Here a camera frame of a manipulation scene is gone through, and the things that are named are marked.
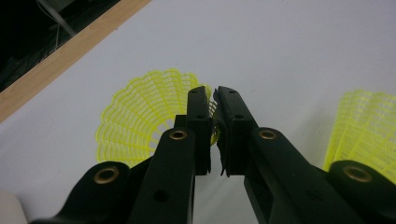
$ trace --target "white surface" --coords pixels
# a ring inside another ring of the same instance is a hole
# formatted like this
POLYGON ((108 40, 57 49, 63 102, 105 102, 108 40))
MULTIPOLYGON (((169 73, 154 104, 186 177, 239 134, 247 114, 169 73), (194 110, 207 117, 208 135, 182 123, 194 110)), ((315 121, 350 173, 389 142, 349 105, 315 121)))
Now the white surface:
MULTIPOLYGON (((393 0, 153 1, 0 124, 0 189, 30 220, 55 215, 96 164, 112 94, 170 67, 238 90, 261 126, 321 166, 345 91, 396 94, 395 24, 393 0)), ((220 177, 213 154, 194 223, 257 223, 243 178, 220 177)))

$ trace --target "wooden board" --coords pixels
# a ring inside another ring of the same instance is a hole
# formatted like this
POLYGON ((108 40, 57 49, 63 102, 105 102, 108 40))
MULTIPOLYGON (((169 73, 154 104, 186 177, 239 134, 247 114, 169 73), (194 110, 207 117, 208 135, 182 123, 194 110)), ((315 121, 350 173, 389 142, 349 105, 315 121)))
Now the wooden board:
POLYGON ((0 123, 32 99, 150 0, 121 0, 54 51, 11 86, 0 92, 0 123))

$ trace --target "screw hole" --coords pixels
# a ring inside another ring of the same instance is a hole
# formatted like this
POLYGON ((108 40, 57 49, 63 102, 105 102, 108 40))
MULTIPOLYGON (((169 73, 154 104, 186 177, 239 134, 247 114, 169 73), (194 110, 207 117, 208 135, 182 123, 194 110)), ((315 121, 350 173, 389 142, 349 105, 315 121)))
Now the screw hole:
POLYGON ((169 200, 169 195, 165 191, 158 189, 154 193, 154 200, 157 203, 166 203, 169 200))
POLYGON ((276 133, 273 133, 273 132, 268 131, 268 130, 263 130, 263 131, 259 132, 259 136, 261 138, 267 139, 267 140, 276 139, 276 133))
POLYGON ((106 167, 98 171, 93 177, 96 184, 108 184, 119 177, 120 171, 116 166, 106 167))
POLYGON ((357 166, 346 166, 343 171, 349 178, 361 183, 368 183, 373 180, 373 177, 367 171, 357 166))
POLYGON ((181 140, 187 137, 187 133, 184 131, 173 131, 169 134, 169 137, 174 139, 174 140, 181 140))

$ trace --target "shuttlecock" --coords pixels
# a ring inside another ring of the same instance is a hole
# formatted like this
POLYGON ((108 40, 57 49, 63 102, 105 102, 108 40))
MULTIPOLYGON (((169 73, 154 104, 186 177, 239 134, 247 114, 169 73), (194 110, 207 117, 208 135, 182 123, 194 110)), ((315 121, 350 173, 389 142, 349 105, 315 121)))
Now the shuttlecock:
POLYGON ((396 183, 396 96, 369 91, 344 95, 324 169, 343 160, 368 165, 396 183))
MULTIPOLYGON (((114 94, 96 132, 97 160, 135 166, 153 154, 175 115, 186 114, 189 90, 203 86, 192 73, 151 71, 114 94)), ((208 99, 210 89, 206 86, 208 99)))

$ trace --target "dark background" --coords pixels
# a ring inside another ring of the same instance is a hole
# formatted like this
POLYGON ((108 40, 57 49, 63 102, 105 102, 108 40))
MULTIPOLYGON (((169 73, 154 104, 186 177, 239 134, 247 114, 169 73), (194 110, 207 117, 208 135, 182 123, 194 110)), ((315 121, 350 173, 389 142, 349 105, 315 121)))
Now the dark background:
MULTIPOLYGON (((119 0, 76 0, 59 13, 79 32, 119 0)), ((0 7, 0 91, 70 39, 36 0, 12 0, 0 7)))

